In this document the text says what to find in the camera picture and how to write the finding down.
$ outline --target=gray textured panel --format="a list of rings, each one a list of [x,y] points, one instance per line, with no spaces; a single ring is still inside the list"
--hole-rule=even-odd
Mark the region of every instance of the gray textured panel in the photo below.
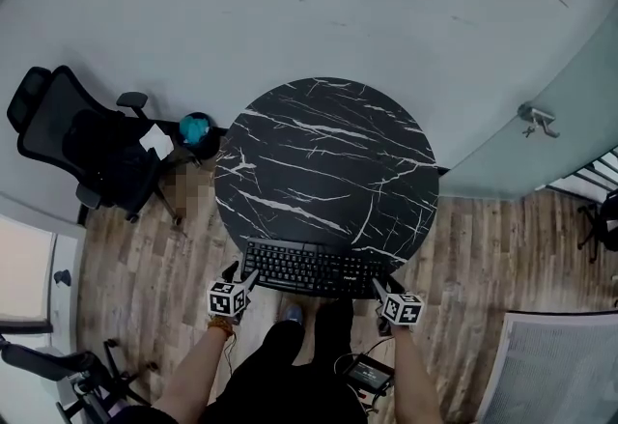
[[[618,411],[618,315],[507,315],[504,329],[482,423],[606,424]]]

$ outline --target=blue shoe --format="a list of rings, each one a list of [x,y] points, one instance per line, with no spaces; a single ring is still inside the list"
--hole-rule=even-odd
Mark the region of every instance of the blue shoe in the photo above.
[[[303,326],[304,319],[300,306],[298,304],[290,304],[283,313],[282,321],[296,321],[299,325]]]

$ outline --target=wooden floor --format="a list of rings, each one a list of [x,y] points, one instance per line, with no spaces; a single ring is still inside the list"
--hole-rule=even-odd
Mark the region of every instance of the wooden floor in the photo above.
[[[130,225],[120,211],[92,212],[79,289],[78,345],[100,353],[102,340],[117,338],[134,370],[153,360],[158,374],[141,380],[142,393],[155,399],[165,380],[204,332],[209,282],[240,253],[219,218],[211,173],[186,167],[165,193],[186,216],[181,229],[155,200]],[[578,200],[550,191],[510,203],[440,199],[431,233],[397,276],[424,298],[426,314],[414,337],[435,380],[442,415],[467,423],[485,391],[503,315],[535,312],[589,312],[613,308],[611,275],[618,256],[576,243],[588,225]],[[256,288],[232,351],[237,367],[256,350],[288,296]],[[320,300],[298,297],[307,311],[308,331],[296,363],[311,359],[311,325]],[[354,307],[352,348],[363,351],[377,340],[376,304]],[[392,341],[372,356],[392,364]],[[229,377],[222,358],[211,397]],[[394,422],[392,396],[379,401],[373,422]]]

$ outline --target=forearm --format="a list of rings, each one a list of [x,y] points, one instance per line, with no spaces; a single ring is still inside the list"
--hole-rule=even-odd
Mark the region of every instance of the forearm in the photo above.
[[[209,328],[176,368],[153,407],[172,416],[179,424],[196,423],[209,402],[226,339],[221,328]]]
[[[434,384],[407,328],[393,326],[395,337],[395,417],[398,424],[439,424]]]

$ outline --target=door lock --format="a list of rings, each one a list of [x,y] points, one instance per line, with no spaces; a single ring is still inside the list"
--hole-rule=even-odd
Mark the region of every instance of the door lock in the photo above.
[[[532,126],[522,132],[522,134],[525,135],[526,139],[536,131],[537,127],[542,128],[543,132],[549,137],[552,137],[554,139],[560,137],[560,132],[556,132],[555,130],[549,128],[549,124],[556,120],[553,115],[537,108],[533,108],[529,103],[524,103],[518,109],[518,116],[522,120],[532,124]]]

